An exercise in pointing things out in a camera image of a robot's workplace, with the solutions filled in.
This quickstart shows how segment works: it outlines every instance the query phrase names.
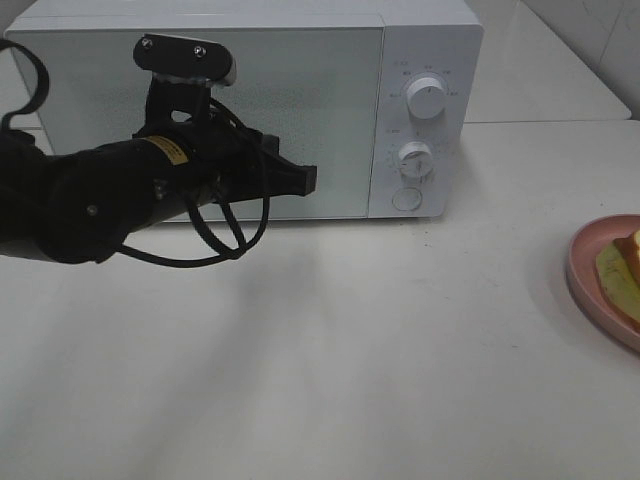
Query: microwave control panel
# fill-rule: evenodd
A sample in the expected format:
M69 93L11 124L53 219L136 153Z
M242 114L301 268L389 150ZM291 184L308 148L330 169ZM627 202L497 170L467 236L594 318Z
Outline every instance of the microwave control panel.
M442 214L482 29L387 27L369 217Z

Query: black cable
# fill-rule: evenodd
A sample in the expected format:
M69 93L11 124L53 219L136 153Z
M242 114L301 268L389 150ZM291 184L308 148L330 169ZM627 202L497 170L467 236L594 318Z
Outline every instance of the black cable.
M9 112L2 117L2 121L0 124L0 131L6 132L10 130L11 119L15 115L24 115L28 113L35 112L42 104L45 102L47 95L49 93L49 73L42 63L42 61L29 49L26 47L12 42L10 40L0 38L0 51L7 48L16 48L20 52L22 52L33 64L36 69L36 73L38 76L38 83L36 86L36 90L29 100L29 102L22 108ZM219 200L219 206L224 214L225 220L227 224L231 228L236 241L238 242L238 248L231 248L227 246L224 242L222 242L213 231L207 227L206 222L202 218L200 211L198 210L198 206L196 203L188 196L182 195L183 201L185 202L185 206L187 207L187 211L189 213L189 218L191 223L196 230L196 232L200 235L200 237L207 243L209 247L219 253L219 255L215 255L212 257L205 257L195 260L181 260L181 259L172 259L167 257L162 257L159 255L154 255L148 252L144 252L138 250L133 247L129 247L123 244L113 244L109 239L104 237L100 237L94 234L90 229L81 228L78 225L75 225L73 222L69 221L66 218L61 218L58 215L52 214L49 210L47 210L42 205L34 202L26 195L7 188L5 186L0 185L0 195L4 197L9 197L13 201L21 203L23 206L27 207L32 213L37 216L42 217L45 220L53 220L55 222L63 223L68 228L73 228L76 231L82 232L85 235L88 235L92 238L92 240L97 243L108 246L110 249L115 252L121 253L123 255L127 255L131 258L135 258L137 260L141 260L144 262L162 265L167 267L174 268L197 268L208 265L214 265L217 263L221 263L225 260L229 259L237 259L244 255L249 249L253 248L260 238L264 235L264 232L267 228L267 224L269 221L269 209L270 209L270 196L269 196L269 182L267 176L267 168L264 160L264 154L262 152L262 148L255 142L255 140L251 136L251 132L249 129L242 123L242 121L231 112L227 107L225 107L219 101L210 98L210 103L213 105L218 112L226 118L227 121L233 123L234 128L233 131L240 140L244 143L248 143L251 149L256 154L256 161L258 163L258 168L260 169L261 174L261 186L262 186L262 215L260 218L260 223L258 224L258 228L254 234L254 236L248 242L245 239L244 233L242 232L242 228L238 224L238 221L233 214L233 211L230 205L225 202L223 199Z
M49 95L50 84L49 72L47 71L47 68L44 66L42 61L40 61L40 59L33 52L31 52L31 50L20 45L19 43L12 42L11 40L7 40L6 38L0 38L0 52L7 48L15 48L29 59L29 61L36 69L36 73L38 74L38 84L36 85L36 90L33 93L33 96L24 107L9 112L2 117L2 122L0 124L0 131L2 132L8 132L9 130L11 130L11 119L16 115L26 115L28 113L33 113L38 108L40 108L47 99L47 95Z

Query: yellow label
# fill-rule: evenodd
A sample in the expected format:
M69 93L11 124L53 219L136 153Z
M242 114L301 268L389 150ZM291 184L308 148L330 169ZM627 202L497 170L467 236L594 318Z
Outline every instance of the yellow label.
M187 163L189 161L189 158L178 146L178 144L166 137L152 135L150 137L143 138L143 140L153 143L156 147L162 150L169 161L174 165L182 165L183 163Z

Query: white knob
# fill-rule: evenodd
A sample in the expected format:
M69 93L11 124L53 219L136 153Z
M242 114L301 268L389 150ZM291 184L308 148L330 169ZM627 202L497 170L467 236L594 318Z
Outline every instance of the white knob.
M433 170L431 149L425 143L407 143L398 152L398 157L398 169L407 177L425 177Z
M426 120L442 111L446 95L442 80L433 76L422 77L407 88L407 106L414 117Z

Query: wall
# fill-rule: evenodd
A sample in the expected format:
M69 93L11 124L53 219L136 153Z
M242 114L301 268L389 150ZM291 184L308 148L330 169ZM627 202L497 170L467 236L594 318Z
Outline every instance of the wall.
M16 16L35 0L0 0L0 32L4 32Z
M525 0L640 119L640 0Z

